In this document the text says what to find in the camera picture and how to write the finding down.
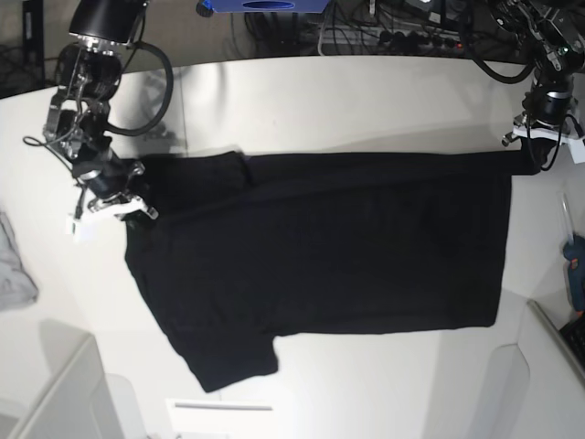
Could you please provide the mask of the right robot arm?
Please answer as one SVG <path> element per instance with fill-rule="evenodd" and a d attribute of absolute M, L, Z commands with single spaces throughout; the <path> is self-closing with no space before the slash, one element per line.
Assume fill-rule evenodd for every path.
<path fill-rule="evenodd" d="M 58 56 L 58 87 L 52 96 L 45 139 L 26 136 L 26 145 L 43 147 L 55 156 L 76 181 L 83 194 L 73 219 L 114 217 L 121 221 L 155 221 L 158 212 L 151 205 L 142 177 L 144 164 L 124 161 L 111 147 L 115 134 L 135 137 L 148 133 L 165 116 L 174 91 L 173 67 L 166 54 L 142 37 L 145 1 L 82 1 L 70 23 L 77 42 Z M 127 65 L 121 47 L 144 50 L 158 58 L 165 71 L 165 91 L 157 113 L 137 128 L 110 123 L 110 100 L 117 92 Z"/>

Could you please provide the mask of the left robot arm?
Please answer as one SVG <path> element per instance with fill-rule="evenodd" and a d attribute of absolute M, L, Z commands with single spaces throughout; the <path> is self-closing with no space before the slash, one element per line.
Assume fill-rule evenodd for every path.
<path fill-rule="evenodd" d="M 518 84 L 531 78 L 530 91 L 515 117 L 513 129 L 502 138 L 508 147 L 516 141 L 531 146 L 547 141 L 569 148 L 573 161 L 584 161 L 584 122 L 573 96 L 574 76 L 584 68 L 584 37 L 569 17 L 572 1 L 489 1 L 493 20 L 516 36 L 528 50 L 525 67 L 515 76 L 490 68 L 475 51 L 470 36 L 474 6 L 468 1 L 459 16 L 459 36 L 465 54 L 493 80 Z"/>

